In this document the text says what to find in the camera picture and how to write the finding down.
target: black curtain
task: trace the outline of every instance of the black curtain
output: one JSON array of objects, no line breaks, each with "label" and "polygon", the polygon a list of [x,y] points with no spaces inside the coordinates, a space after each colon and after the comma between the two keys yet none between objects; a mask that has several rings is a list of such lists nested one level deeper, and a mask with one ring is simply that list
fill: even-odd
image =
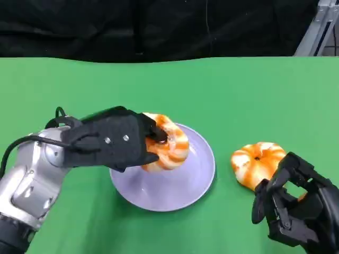
[{"label": "black curtain", "polygon": [[316,0],[0,0],[0,57],[291,56]]}]

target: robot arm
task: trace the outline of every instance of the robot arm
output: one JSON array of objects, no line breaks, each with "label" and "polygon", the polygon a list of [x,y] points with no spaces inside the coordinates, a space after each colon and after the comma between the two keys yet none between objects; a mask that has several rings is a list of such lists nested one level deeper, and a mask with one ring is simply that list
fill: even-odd
[{"label": "robot arm", "polygon": [[[124,172],[126,167],[158,160],[156,154],[147,152],[146,137],[167,140],[154,120],[124,107],[82,120],[57,108],[56,117],[44,130],[13,142],[0,169],[0,253],[27,251],[72,168],[102,165]],[[4,174],[16,146],[15,165]]]},{"label": "robot arm", "polygon": [[[292,182],[307,193],[297,199],[284,185]],[[265,217],[269,238],[289,246],[301,245],[307,253],[339,253],[339,190],[318,174],[313,165],[290,152],[270,181],[255,190],[252,222]]]}]

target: orange and white bagel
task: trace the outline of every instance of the orange and white bagel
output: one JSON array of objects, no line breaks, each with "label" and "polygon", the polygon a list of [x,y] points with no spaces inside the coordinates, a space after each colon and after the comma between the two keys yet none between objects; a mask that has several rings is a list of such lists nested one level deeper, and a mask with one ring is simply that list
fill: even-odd
[{"label": "orange and white bagel", "polygon": [[146,138],[147,151],[156,153],[159,160],[142,168],[148,172],[172,170],[182,165],[189,154],[189,140],[186,134],[165,115],[144,113],[156,121],[157,126],[168,134],[167,142],[156,143]]},{"label": "orange and white bagel", "polygon": [[231,165],[238,182],[254,191],[264,178],[272,178],[285,155],[275,143],[248,144],[232,154]]}]

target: green tablecloth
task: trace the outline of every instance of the green tablecloth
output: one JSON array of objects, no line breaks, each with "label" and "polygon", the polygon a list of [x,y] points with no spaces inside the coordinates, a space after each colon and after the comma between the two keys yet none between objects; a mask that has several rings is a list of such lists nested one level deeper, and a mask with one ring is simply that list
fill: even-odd
[{"label": "green tablecloth", "polygon": [[197,130],[217,163],[208,194],[171,213],[129,204],[107,168],[74,169],[28,253],[303,253],[269,240],[265,223],[252,225],[254,195],[238,185],[229,158],[245,144],[272,141],[339,184],[338,68],[335,58],[141,65],[1,59],[1,154],[42,129],[58,105],[76,117],[124,105]]}]

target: plate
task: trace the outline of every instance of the plate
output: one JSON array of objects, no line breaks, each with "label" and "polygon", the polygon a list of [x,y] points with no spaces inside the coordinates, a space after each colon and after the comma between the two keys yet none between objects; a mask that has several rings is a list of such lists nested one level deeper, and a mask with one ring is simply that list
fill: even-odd
[{"label": "plate", "polygon": [[114,186],[130,203],[150,211],[174,211],[196,202],[211,186],[216,171],[212,149],[196,131],[177,125],[190,142],[189,155],[180,167],[155,173],[140,166],[124,173],[110,169]]}]

